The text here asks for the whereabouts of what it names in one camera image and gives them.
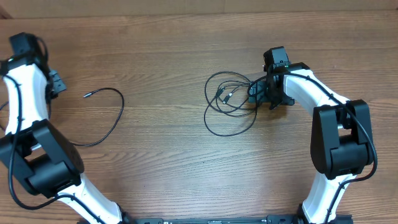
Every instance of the table surface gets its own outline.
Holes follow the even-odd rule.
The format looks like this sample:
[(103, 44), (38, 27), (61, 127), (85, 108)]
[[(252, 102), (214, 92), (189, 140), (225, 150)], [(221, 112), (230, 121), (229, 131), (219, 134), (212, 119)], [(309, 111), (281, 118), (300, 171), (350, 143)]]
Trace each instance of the table surface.
[[(332, 90), (370, 106), (379, 168), (348, 187), (338, 212), (356, 223), (397, 223), (397, 21), (397, 11), (1, 20), (0, 58), (12, 55), (7, 38), (18, 32), (45, 40), (49, 64), (68, 87), (53, 101), (51, 122), (71, 141), (101, 138), (121, 105), (111, 91), (83, 99), (85, 93), (123, 92), (126, 107), (114, 132), (78, 150), (90, 180), (132, 216), (264, 217), (295, 213), (309, 193), (312, 118), (299, 104), (274, 111), (264, 105), (248, 132), (217, 137), (203, 124), (203, 89), (220, 70), (264, 75), (263, 53), (283, 45), (291, 61), (306, 63)], [(0, 94), (6, 101), (4, 84)], [(0, 122), (6, 124), (7, 109)], [(209, 113), (212, 128), (224, 133), (247, 122)], [(62, 203), (19, 208), (0, 167), (0, 223), (79, 219)], [(23, 202), (45, 201), (16, 185)]]

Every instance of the wooden table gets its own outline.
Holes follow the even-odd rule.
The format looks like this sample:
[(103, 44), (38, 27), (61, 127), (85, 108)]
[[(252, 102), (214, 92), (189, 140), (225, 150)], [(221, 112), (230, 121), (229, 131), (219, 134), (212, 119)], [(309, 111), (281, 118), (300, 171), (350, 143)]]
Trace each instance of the wooden table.
[[(126, 107), (112, 135), (78, 150), (91, 181), (132, 216), (263, 217), (295, 213), (308, 195), (315, 173), (312, 118), (299, 104), (263, 106), (245, 134), (216, 137), (203, 124), (203, 87), (220, 70), (260, 77), (262, 54), (283, 45), (291, 61), (306, 63), (331, 89), (370, 106), (379, 169), (349, 186), (339, 213), (353, 214), (356, 223), (397, 223), (397, 21), (397, 11), (5, 20), (0, 58), (12, 55), (7, 38), (18, 32), (45, 40), (49, 64), (68, 87), (53, 101), (51, 122), (73, 141), (101, 138), (121, 104), (113, 92), (83, 99), (85, 93), (107, 86), (123, 92)], [(6, 120), (7, 110), (0, 116)], [(232, 132), (243, 121), (210, 113), (209, 122)], [(1, 223), (79, 219), (62, 203), (34, 212), (19, 208), (0, 167)], [(17, 185), (23, 202), (45, 200)]]

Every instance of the wooden tabletop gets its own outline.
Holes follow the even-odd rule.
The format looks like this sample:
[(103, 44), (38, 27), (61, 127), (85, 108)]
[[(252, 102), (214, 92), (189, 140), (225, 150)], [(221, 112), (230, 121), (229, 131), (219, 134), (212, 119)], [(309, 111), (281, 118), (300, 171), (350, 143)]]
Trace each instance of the wooden tabletop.
[[(397, 223), (397, 21), (397, 11), (0, 20), (0, 58), (12, 55), (7, 38), (16, 33), (45, 40), (49, 65), (68, 87), (53, 101), (51, 122), (71, 141), (102, 138), (121, 105), (112, 91), (83, 99), (85, 93), (113, 87), (124, 94), (114, 132), (78, 150), (90, 180), (132, 216), (264, 217), (295, 213), (309, 193), (312, 118), (299, 104), (274, 111), (264, 105), (248, 132), (217, 137), (203, 124), (203, 90), (221, 70), (253, 80), (264, 75), (263, 53), (283, 45), (291, 61), (306, 63), (332, 90), (370, 106), (379, 168), (348, 187), (338, 213), (353, 214), (356, 223)], [(0, 94), (2, 103), (4, 84)], [(0, 122), (6, 124), (7, 109)], [(209, 113), (222, 133), (248, 122)], [(19, 208), (0, 167), (0, 223), (79, 219), (62, 203)], [(16, 185), (23, 202), (45, 201)]]

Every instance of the cable tip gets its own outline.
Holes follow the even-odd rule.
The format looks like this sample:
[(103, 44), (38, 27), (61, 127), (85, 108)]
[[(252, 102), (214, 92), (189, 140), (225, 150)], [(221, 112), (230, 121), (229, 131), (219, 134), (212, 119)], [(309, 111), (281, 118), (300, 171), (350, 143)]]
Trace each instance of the cable tip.
[(86, 95), (84, 95), (83, 98), (90, 97), (92, 94), (93, 94), (93, 92), (89, 92), (89, 93), (87, 93)]

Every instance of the white plastic casing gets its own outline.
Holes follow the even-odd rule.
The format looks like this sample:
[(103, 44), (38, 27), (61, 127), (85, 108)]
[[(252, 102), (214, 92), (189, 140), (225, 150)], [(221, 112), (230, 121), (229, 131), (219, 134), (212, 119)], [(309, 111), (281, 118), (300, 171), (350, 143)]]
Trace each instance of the white plastic casing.
[[(61, 190), (58, 195), (74, 195), (105, 223), (119, 223), (122, 220), (122, 214), (119, 206), (101, 194), (101, 192), (90, 182), (90, 180), (88, 180), (85, 174), (80, 174), (80, 179), (81, 184), (79, 186), (72, 185), (64, 190)], [(98, 224), (98, 222), (76, 201), (72, 201), (70, 198), (60, 198), (59, 201), (69, 205), (72, 209), (74, 209), (74, 211), (79, 213), (91, 224)]]
[[(43, 72), (35, 65), (21, 65), (10, 70), (8, 76), (15, 79), (19, 84), (22, 94), (22, 127), (21, 130), (32, 126), (34, 121), (48, 119), (47, 105), (45, 103), (45, 87), (47, 79)], [(9, 121), (6, 134), (14, 134), (18, 125), (18, 92), (10, 79), (3, 78), (8, 89), (9, 98)]]
[[(311, 79), (321, 84), (329, 93), (332, 93), (333, 96), (342, 103), (346, 103), (346, 101), (349, 100), (343, 96), (336, 94), (334, 91), (325, 86), (313, 75), (311, 70), (301, 69), (292, 73), (310, 77)], [(322, 105), (337, 105), (337, 103), (329, 99), (329, 96), (322, 92), (319, 87), (304, 78), (285, 75), (284, 92), (286, 93), (286, 95), (297, 100), (297, 102), (300, 103), (311, 116), (313, 115), (314, 107)], [(316, 172), (310, 194), (308, 195), (307, 199), (304, 200), (302, 205), (307, 220), (310, 223), (324, 223), (330, 203), (335, 196), (339, 184), (342, 181), (354, 179), (355, 177), (355, 175), (348, 174), (336, 177), (333, 180), (328, 180), (324, 174)], [(342, 189), (340, 191), (338, 198), (331, 210), (329, 221), (336, 218), (336, 209), (344, 192), (345, 189)]]

